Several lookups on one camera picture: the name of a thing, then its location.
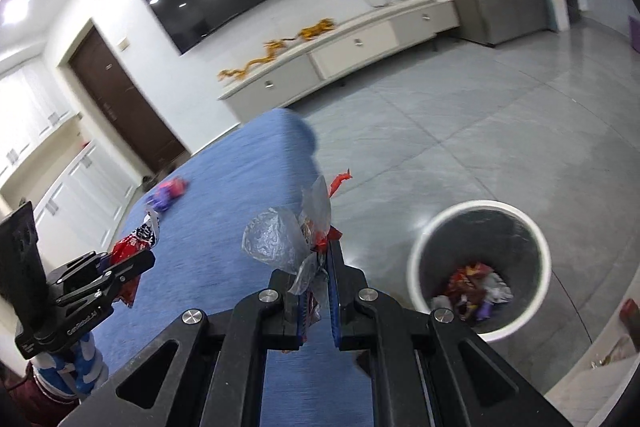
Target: gray tile floor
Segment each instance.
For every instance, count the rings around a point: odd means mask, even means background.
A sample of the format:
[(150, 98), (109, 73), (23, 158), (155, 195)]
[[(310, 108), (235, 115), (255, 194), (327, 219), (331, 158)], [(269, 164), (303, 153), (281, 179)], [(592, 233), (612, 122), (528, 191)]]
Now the gray tile floor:
[(490, 49), (439, 39), (296, 103), (319, 136), (345, 260), (405, 305), (406, 261), (439, 211), (513, 204), (549, 242), (533, 320), (494, 347), (543, 393), (604, 327), (640, 261), (640, 55), (581, 24)]

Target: white tv stand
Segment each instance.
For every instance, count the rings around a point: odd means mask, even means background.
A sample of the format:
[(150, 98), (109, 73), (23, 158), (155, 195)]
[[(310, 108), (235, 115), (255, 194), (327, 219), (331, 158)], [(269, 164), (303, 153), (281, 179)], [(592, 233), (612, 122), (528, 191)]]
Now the white tv stand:
[(218, 97), (246, 123), (437, 33), (459, 26), (453, 0), (407, 0), (340, 24), (231, 82)]

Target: brown door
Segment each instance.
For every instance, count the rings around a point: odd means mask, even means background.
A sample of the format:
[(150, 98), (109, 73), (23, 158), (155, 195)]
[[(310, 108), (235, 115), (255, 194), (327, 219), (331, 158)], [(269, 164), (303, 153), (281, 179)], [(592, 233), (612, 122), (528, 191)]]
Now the brown door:
[(95, 28), (82, 41), (69, 65), (118, 133), (153, 172), (159, 172), (184, 152)]

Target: ceiling light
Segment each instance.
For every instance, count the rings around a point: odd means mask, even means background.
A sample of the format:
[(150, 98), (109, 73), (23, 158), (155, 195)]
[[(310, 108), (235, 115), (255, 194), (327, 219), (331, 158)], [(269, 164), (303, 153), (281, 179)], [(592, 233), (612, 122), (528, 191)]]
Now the ceiling light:
[(29, 1), (11, 0), (4, 7), (4, 24), (15, 24), (27, 16)]

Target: trash bin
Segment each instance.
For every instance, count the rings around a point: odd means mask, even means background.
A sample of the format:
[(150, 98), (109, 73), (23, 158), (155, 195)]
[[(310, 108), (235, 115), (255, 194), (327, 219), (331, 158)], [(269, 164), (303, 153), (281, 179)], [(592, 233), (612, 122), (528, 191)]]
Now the trash bin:
[(499, 305), (474, 326), (486, 342), (504, 339), (538, 311), (551, 279), (545, 236), (533, 220), (499, 201), (467, 201), (439, 213), (414, 245), (407, 266), (409, 294), (416, 310), (441, 294), (458, 268), (479, 261), (509, 285), (513, 300)]

